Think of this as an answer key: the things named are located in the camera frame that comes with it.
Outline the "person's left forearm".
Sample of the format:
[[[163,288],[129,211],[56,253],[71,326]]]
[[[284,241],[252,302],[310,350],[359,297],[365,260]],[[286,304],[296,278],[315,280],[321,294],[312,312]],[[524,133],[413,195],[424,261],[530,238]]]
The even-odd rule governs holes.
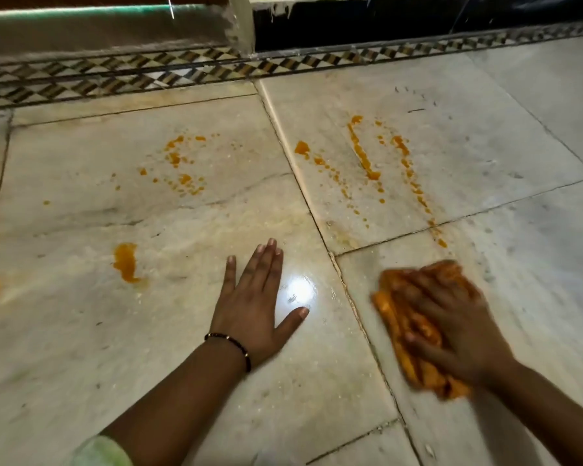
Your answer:
[[[180,466],[246,372],[240,350],[208,338],[101,431],[133,466]]]

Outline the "orange sauce splatter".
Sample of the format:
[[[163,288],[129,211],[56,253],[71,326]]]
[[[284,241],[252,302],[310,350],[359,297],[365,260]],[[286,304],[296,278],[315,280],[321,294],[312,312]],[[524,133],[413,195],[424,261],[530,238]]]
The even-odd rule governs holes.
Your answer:
[[[154,135],[126,135],[110,157],[110,172],[99,182],[133,199],[175,199],[204,192],[207,179],[198,171],[199,156],[222,135],[187,130]]]
[[[428,232],[448,249],[439,205],[423,184],[409,140],[371,116],[349,116],[343,125],[302,128],[288,157],[319,233],[336,256]]]

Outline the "person's left hand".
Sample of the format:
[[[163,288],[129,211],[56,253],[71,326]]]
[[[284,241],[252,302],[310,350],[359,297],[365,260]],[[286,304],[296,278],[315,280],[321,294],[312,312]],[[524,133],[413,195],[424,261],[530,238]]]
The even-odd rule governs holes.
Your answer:
[[[221,290],[206,336],[228,340],[237,347],[245,359],[246,372],[271,359],[286,344],[274,341],[274,330],[279,325],[275,321],[275,307],[284,262],[278,244],[266,286],[257,288],[257,265],[266,244],[256,247],[240,277],[236,277],[234,291],[222,297]]]

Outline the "orange stained cleaning cloth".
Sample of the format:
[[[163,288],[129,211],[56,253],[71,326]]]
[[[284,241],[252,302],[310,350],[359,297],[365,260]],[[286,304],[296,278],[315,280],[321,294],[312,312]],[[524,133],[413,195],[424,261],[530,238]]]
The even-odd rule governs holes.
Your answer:
[[[446,347],[446,339],[441,331],[407,302],[400,301],[395,296],[395,281],[406,272],[412,271],[412,268],[384,270],[380,274],[379,289],[371,296],[373,306],[389,333],[400,371],[409,387],[416,391],[434,392],[442,401],[467,397],[471,394],[471,388],[467,384],[407,351],[404,335],[409,332],[431,345]]]

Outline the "pale green sleeve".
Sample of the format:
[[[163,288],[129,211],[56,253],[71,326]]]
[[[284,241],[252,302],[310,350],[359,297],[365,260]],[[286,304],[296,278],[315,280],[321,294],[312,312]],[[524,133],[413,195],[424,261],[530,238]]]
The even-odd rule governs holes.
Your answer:
[[[97,435],[74,449],[64,466],[133,466],[133,462],[115,440]]]

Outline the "person's right forearm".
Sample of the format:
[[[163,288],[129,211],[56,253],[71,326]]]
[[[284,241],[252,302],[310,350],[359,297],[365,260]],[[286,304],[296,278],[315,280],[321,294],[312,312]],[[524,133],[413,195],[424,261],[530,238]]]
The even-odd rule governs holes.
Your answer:
[[[562,466],[583,466],[583,407],[517,360],[490,369],[484,386]]]

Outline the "grey stone step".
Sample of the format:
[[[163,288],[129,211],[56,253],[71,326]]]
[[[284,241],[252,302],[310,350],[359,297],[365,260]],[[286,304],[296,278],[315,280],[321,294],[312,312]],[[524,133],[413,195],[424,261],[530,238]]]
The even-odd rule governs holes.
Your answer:
[[[254,50],[250,9],[241,4],[90,6],[0,12],[0,63],[165,48]]]

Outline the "person's right hand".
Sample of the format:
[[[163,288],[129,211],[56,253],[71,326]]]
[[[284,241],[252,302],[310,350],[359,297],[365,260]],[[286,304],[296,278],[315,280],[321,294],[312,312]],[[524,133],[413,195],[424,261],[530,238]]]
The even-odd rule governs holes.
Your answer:
[[[441,368],[447,374],[487,389],[487,372],[515,360],[482,295],[471,296],[455,282],[439,280],[420,270],[399,277],[393,290],[398,299],[424,315],[443,334],[444,349],[453,354],[453,368]]]

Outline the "large orange sauce blot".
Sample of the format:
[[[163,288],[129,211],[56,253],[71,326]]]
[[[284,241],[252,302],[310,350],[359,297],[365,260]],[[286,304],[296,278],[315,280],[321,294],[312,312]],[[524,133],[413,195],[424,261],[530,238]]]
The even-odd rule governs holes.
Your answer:
[[[137,244],[131,242],[119,243],[114,249],[113,268],[117,270],[123,281],[130,284],[136,284],[141,278],[136,276],[137,261],[135,251]]]

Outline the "black base panel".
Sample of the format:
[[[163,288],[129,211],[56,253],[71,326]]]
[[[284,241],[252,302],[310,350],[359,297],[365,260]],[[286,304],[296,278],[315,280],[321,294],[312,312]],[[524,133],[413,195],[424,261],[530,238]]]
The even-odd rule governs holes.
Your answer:
[[[583,22],[583,0],[253,0],[255,51]]]

